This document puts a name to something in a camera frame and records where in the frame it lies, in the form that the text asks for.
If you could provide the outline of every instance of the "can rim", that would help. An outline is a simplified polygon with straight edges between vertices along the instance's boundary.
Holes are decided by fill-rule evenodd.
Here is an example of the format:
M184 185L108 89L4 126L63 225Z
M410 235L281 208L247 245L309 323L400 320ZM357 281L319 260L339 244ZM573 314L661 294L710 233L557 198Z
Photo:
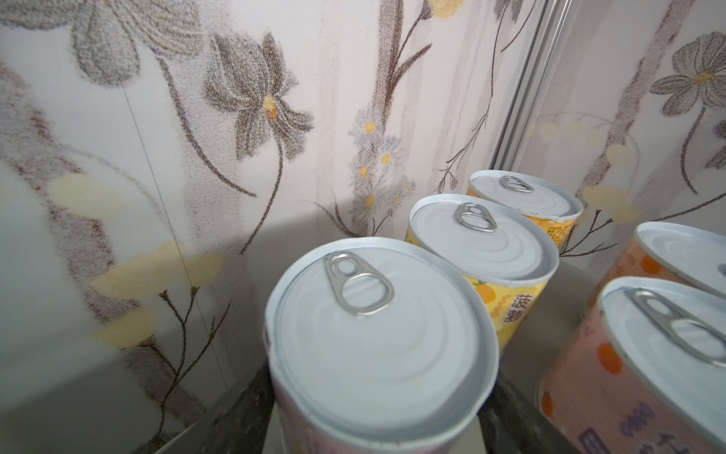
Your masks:
M437 255L436 252L431 249L424 240L421 239L420 235L418 235L418 232L416 231L415 226L413 225L413 218L415 214L422 209L424 206L430 205L432 203L436 203L438 201L448 201L448 202L472 202L472 203L480 203L482 199L471 197L470 195L462 195L462 194L436 194L436 195L429 195L428 197L424 197L411 208L411 212L409 213L409 231L411 232L411 235L413 238L418 242L418 244L421 245L422 248L426 249L427 251L430 251L434 255ZM512 214L514 215L514 219L517 219L516 216L521 217L520 224L526 228L529 232L531 232L535 238L540 242L540 244L543 245L542 253L543 254L549 254L552 257L552 261L554 262L555 266L552 267L549 271L544 273L540 277L533 277L530 279L505 279L503 277L491 277L482 275L479 272L473 271L471 269L461 269L459 266L455 263L451 263L456 269L459 270L459 272L465 276L471 277L473 279L479 279L488 283L492 283L494 285L501 285L502 287L532 287L533 285L537 285L543 282L547 282L552 278L552 276L557 272L557 268L560 264L560 252L557 249L557 246L552 242L552 238L541 228L539 228L535 223L527 219L526 217L519 214L517 211L511 209L510 207L506 205L502 205L501 203L495 202L493 200L484 199L486 203L494 203L497 207L501 207L505 210L512 211Z
M476 398L470 400L471 404L468 410L464 412L462 418L456 423L443 428L438 434L430 437L407 441L388 442L375 441L350 434L344 429L339 429L331 424L328 424L316 415L315 410L312 410L306 402L294 392L294 389L290 388L290 384L285 383L285 380L280 379L284 377L284 373L281 370L282 365L280 364L280 361L274 358L274 350L276 348L276 333L274 328L277 322L280 303L287 294L290 285L300 273L309 266L317 263L328 254L341 250L369 247L391 248L430 262L433 267L442 272L442 274L444 274L447 278L451 279L459 290L462 291L466 301L469 303L473 313L478 319L480 349L482 349L484 354L489 358L491 373L488 377L484 377L484 380L481 381L480 386L476 390ZM285 390L293 404L301 411L301 413L304 414L308 422L316 429L320 430L323 434L346 445L363 450L376 449L385 452L400 453L402 451L418 450L426 447L444 445L448 441L451 441L460 435L476 417L479 408L484 404L484 400L486 400L494 388L494 383L497 380L497 371L499 370L499 342L497 340L497 332L494 329L494 323L492 322L489 313L481 303L481 299L476 291L474 291L471 284L469 284L469 282L459 273L457 269L445 260L426 251L425 249L418 248L417 246L405 243L404 241L394 240L392 238L368 237L337 240L323 246L319 246L296 260L295 263L290 265L290 267L285 271L280 280L277 281L277 284L268 298L264 314L264 330L269 334L267 354L269 358L268 362L270 373L277 378L277 382Z
M565 215L555 215L555 214L535 213L535 212L530 211L530 210L526 210L526 209L519 208L518 206L510 206L510 205L507 205L505 203L501 203L498 200L495 200L495 199L489 197L488 195L483 194L474 185L474 180L477 179L477 178L479 178L479 177L490 177L490 176L501 176L501 177L503 177L503 176L506 176L506 175L510 175L512 177L525 176L528 180L535 181L535 182L537 182L538 185L544 186L547 189L552 190L553 192L556 192L557 194L559 194L562 197L564 197L570 203L570 207L572 207L576 211L576 213L575 214L569 214L569 215L566 215L566 216ZM582 202L577 197L575 197L574 195L572 195L571 193L565 191L564 189L562 189L561 187L555 185L554 183L548 182L546 179L542 179L542 178L539 178L539 177L533 177L532 175L528 175L528 174L521 174L519 172L511 172L511 171L506 171L506 170L493 170L493 169L492 170L480 170L480 171L476 171L473 174L471 174L471 177L469 177L469 187L480 198L485 198L487 200L491 200L493 202L497 202L497 203L500 203L502 205L506 205L509 208L511 208L512 210L515 210L518 213L522 213L525 216L536 217L538 219L545 219L547 221L553 221L553 222L567 222L567 221L571 221L573 219L577 219L582 214L582 212L584 211L584 207L582 205Z
M643 384L646 388L648 388L662 403L664 403L673 413L675 413L677 416L679 416L682 420L686 421L688 423L688 426L691 427L693 430L697 431L699 434L701 434L704 438L706 438L711 443L715 444L717 447L719 447L721 450L726 450L726 439L720 439L716 434L711 433L707 428L703 427L698 421L696 421L694 418L692 418L690 415L688 415L683 409L671 398L666 394L665 392L661 391L661 389L657 386L656 383L653 382L653 380L650 378L650 376L646 373L644 373L641 369L641 367L635 363L625 352L625 348L623 348L623 345L621 344L618 336L612 331L610 328L610 323L608 322L608 313L605 311L604 300L607 295L614 291L618 291L621 288L631 288L631 287L646 287L646 288L659 288L663 289L665 291L672 291L673 293L678 293L682 289L686 289L687 291L695 291L702 293L706 298L716 299L716 300L722 300L716 295L712 295L708 292L702 291L698 288L690 287L688 285L683 285L681 283L672 282L670 280L662 280L662 279L655 279L653 277L636 277L636 276L626 276L626 277L618 277L616 279L613 279L610 281L603 289L600 291L600 294L597 296L597 310L602 312L601 317L603 318L603 332L605 333L605 336L610 341L611 345L615 349L616 353L620 358L625 362L630 368L630 370L635 374L638 381Z
M670 232L678 232L678 233L685 233L687 235L697 235L701 238L705 238L707 240L713 240L715 243L723 242L726 240L726 237L722 235L718 235L717 233L709 232L708 230L698 229L696 227L690 227L687 225L682 224L674 224L672 222L663 222L663 221L650 221L650 222L643 222L642 224L639 224L635 228L635 233L633 237L635 238L635 241L637 244L651 257L653 257L658 264L660 264L663 268L667 269L674 275L680 277L681 279L685 280L689 284L692 284L694 287L699 288L703 291L707 291L709 293L712 293L714 295L720 296L721 298L726 299L726 293L723 290L720 290L718 288L715 288L712 285L709 285L708 283L705 283L704 281L698 279L697 276L690 274L684 269L679 268L676 266L676 264L673 264L666 260L661 254L658 253L658 251L655 251L650 246L645 244L645 241L640 237L640 234L647 231L647 230L667 230Z

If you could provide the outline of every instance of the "pull tab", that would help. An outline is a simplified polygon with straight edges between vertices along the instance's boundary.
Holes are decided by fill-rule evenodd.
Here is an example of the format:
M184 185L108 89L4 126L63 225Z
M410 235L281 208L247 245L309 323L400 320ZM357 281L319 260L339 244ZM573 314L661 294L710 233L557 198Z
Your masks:
M471 224L465 218L465 216L483 219L487 222L488 226L482 227L481 225ZM493 231L497 229L497 222L494 220L494 217L489 213L489 210L481 205L478 205L477 203L462 203L454 212L454 217L457 219L457 221L459 221L461 225L467 227L468 229L478 230L479 232L486 233L493 233Z
M352 266L352 269L349 271L341 269L340 265L343 263L348 266ZM338 304L340 307L345 309L346 312L352 315L375 314L376 312L385 309L395 296L391 281L384 275L380 274L378 270L371 266L368 262L361 259L360 256L353 254L350 251L330 254L325 260L325 269L327 270L327 276L330 278L330 283L333 285L333 291L335 292ZM378 279L386 287L386 294L375 303L366 307L358 308L349 304L343 296L343 286L348 281L363 276L372 276Z
M521 178L513 177L512 175L504 175L499 179L502 186L509 190L517 192L532 192L534 188L524 182Z
M724 347L726 347L726 336L724 333L718 331L713 326L704 322L659 293L645 290L644 288L628 288L624 291L624 293L628 298L636 303L660 327L660 329L663 330L663 332L665 332L671 341L684 349L688 354L703 362L707 362L708 364L726 368L726 356L713 357L696 349L694 346L689 344L688 341L681 337L681 335L674 329L673 325L676 322L684 321L691 325L698 326L699 328L708 331L713 337L718 339ZM664 314L656 310L650 305L650 303L648 303L649 299L654 299L663 304L668 308L669 312Z

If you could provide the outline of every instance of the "floral wallpaper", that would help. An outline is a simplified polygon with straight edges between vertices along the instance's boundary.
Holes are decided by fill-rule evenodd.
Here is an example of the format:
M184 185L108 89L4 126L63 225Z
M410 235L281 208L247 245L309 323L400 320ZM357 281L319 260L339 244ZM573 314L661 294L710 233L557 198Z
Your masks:
M543 4L3 1L0 447L153 453L249 379L299 256L490 165Z
M726 4L579 2L519 171L576 193L560 257L602 275L646 221L726 234Z

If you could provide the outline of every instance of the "orange fruit illustration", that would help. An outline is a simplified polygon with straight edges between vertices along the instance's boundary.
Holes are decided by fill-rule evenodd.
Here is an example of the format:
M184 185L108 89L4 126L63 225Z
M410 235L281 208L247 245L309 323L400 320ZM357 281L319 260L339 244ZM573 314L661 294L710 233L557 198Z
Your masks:
M643 260L640 261L640 269L647 272L649 275L657 275L663 267L650 256L645 256L643 257Z
M476 293L479 293L479 297L481 297L481 300L484 301L485 304L491 303L497 297L494 289L489 287L487 284L477 285L475 290Z
M542 395L542 412L548 418L552 418L552 412L555 411L555 407L552 404L552 396L549 391L545 391Z
M620 356L613 350L613 346L609 342L600 344L597 347L597 358L611 375L620 375L620 372L623 371L623 360L620 359Z

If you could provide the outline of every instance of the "yellow can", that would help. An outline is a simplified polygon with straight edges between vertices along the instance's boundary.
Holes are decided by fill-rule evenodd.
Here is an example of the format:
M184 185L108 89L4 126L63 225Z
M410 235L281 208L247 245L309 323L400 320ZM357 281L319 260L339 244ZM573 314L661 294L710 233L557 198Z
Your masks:
M503 349L555 274L557 248L506 206L458 194L423 198L409 215L406 241L454 265L480 296Z
M482 170L469 179L467 195L492 200L523 214L559 248L582 214L582 202L559 186L530 175Z

